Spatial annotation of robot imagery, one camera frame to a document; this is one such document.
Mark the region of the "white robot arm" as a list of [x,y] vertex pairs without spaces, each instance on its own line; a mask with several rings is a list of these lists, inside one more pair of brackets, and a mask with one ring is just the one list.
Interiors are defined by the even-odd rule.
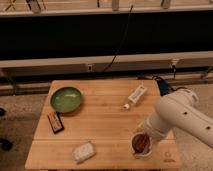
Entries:
[[154,112],[137,127],[135,134],[147,134],[160,141],[177,127],[213,149],[213,118],[196,108],[198,102],[198,96],[190,89],[161,96],[154,105]]

